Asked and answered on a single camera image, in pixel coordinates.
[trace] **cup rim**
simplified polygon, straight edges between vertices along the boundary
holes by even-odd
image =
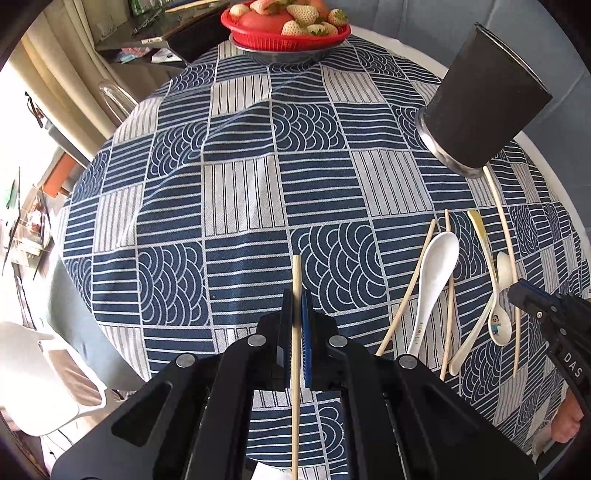
[[[533,69],[525,62],[524,59],[522,59],[519,55],[517,55],[517,53],[515,53],[513,51],[513,49],[511,49],[505,42],[503,42],[499,37],[497,37],[493,32],[488,30],[482,24],[476,23],[474,25],[477,30],[479,30],[484,35],[486,35],[490,40],[492,40],[499,48],[501,48],[515,62],[517,62],[522,68],[524,68],[546,92],[548,92],[548,89],[546,88],[546,86],[544,85],[542,80],[540,80],[540,77],[538,77],[536,75],[536,73],[533,71]]]

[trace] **metal plate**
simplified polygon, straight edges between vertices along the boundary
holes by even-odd
[[[234,41],[232,34],[228,39],[232,45],[238,50],[242,50],[250,59],[262,65],[295,65],[297,63],[305,63],[307,61],[320,61],[326,57],[330,51],[342,44],[343,41],[335,43],[328,48],[321,48],[320,50],[307,51],[265,51],[253,50],[252,48],[242,47]]]

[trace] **strawberry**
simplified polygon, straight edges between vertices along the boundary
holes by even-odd
[[[329,23],[333,24],[335,27],[344,27],[349,22],[347,14],[343,12],[340,8],[335,8],[334,10],[331,10],[329,13],[328,20]]]
[[[312,25],[318,18],[318,10],[311,5],[288,5],[287,11],[302,26]]]
[[[310,25],[308,27],[308,33],[315,37],[326,37],[329,35],[329,29],[324,25]]]
[[[259,15],[275,15],[279,13],[281,5],[277,0],[255,0],[251,3],[251,10]]]
[[[329,24],[328,22],[322,22],[322,25],[324,25],[326,27],[326,30],[328,30],[329,35],[338,35],[339,34],[339,29],[336,28],[334,25]]]
[[[251,9],[248,8],[248,6],[245,4],[232,5],[232,8],[230,9],[230,17],[232,17],[234,20],[238,20],[241,16],[247,14],[250,10]]]
[[[323,17],[325,20],[329,16],[330,10],[328,9],[326,4],[324,3],[324,0],[309,0],[308,4],[313,6],[315,9],[317,9],[319,15],[321,17]]]
[[[301,27],[300,24],[295,20],[285,22],[285,25],[283,25],[283,30],[281,30],[281,35],[301,36],[307,34],[308,31],[305,28]]]

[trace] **round table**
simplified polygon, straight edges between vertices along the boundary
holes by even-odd
[[[495,256],[506,245],[486,181],[452,173],[414,127],[439,83],[400,52],[352,35],[320,63],[284,67],[223,43],[156,90],[98,152],[59,217],[64,263],[105,335],[145,379],[181,352],[223,352],[279,309],[299,253],[314,307],[375,352],[430,221],[444,230],[449,209],[461,246],[457,348],[492,291],[466,211],[480,211]],[[515,141],[491,167],[520,276],[586,297],[580,220],[561,187],[548,186]],[[508,308],[506,294],[501,303]],[[406,351],[416,305],[415,289],[387,356]],[[420,353],[433,371],[446,310],[447,290]],[[499,347],[484,329],[446,382],[528,450],[564,382],[536,321],[524,316],[521,328],[515,378],[515,339]],[[287,392],[256,392],[248,456],[289,468],[290,421]],[[300,467],[306,479],[348,475],[335,393],[303,392]]]

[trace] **wooden chopstick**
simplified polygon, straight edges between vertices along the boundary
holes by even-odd
[[[291,328],[291,480],[297,480],[300,454],[300,371],[301,371],[301,257],[293,256],[291,267],[293,326]]]
[[[193,8],[193,7],[198,7],[199,5],[212,4],[214,2],[219,2],[219,0],[197,0],[196,2],[191,2],[189,4],[179,5],[178,7],[169,8],[168,10],[165,10],[164,12],[167,14],[171,14],[174,12],[178,12],[179,10],[185,10],[186,8]]]
[[[429,242],[431,241],[431,238],[433,237],[433,232],[435,231],[435,225],[436,225],[435,220],[434,219],[431,220],[431,225],[429,225],[429,230],[428,230],[427,236],[425,238],[425,243],[423,243],[423,249],[421,250],[421,254],[418,256],[417,266],[414,269],[413,276],[411,277],[410,283],[408,284],[408,287],[407,287],[407,291],[404,293],[404,297],[402,298],[402,302],[400,303],[400,307],[398,307],[398,310],[396,311],[396,315],[394,315],[394,319],[392,320],[392,323],[390,324],[390,328],[386,332],[386,336],[384,337],[384,340],[382,340],[382,343],[380,344],[378,351],[376,352],[377,356],[382,356],[384,354],[384,352],[386,351],[386,347],[388,346],[388,342],[392,338],[392,335],[394,335],[394,332],[396,331],[396,328],[398,327],[398,324],[400,323],[400,319],[402,318],[402,314],[404,313],[404,309],[406,308],[406,305],[408,304],[408,301],[410,299],[410,295],[412,295],[414,286],[417,284],[418,275],[421,271],[421,263],[423,261],[423,256],[425,254],[425,250],[427,249],[427,245],[429,244]]]
[[[445,209],[445,231],[452,231],[452,224],[449,220],[449,210]],[[449,362],[449,350],[452,348],[452,321],[453,321],[453,301],[455,298],[453,273],[447,283],[447,325],[445,331],[445,343],[443,344],[443,361],[441,362],[441,374],[439,378],[445,380],[447,373],[447,363]]]
[[[496,210],[499,212],[501,218],[501,225],[503,227],[503,234],[505,235],[505,242],[507,244],[507,252],[509,253],[509,260],[511,260],[511,275],[513,276],[513,283],[517,282],[517,266],[515,263],[515,252],[513,251],[513,242],[511,241],[511,234],[509,233],[509,225],[507,225],[507,219],[505,218],[505,211],[499,197],[499,192],[496,189],[495,181],[492,178],[491,171],[488,166],[484,166],[484,176],[488,182],[488,186],[491,189],[492,196],[495,199]],[[515,307],[515,357],[513,359],[513,378],[517,376],[517,368],[519,367],[519,345],[521,343],[521,312]]]

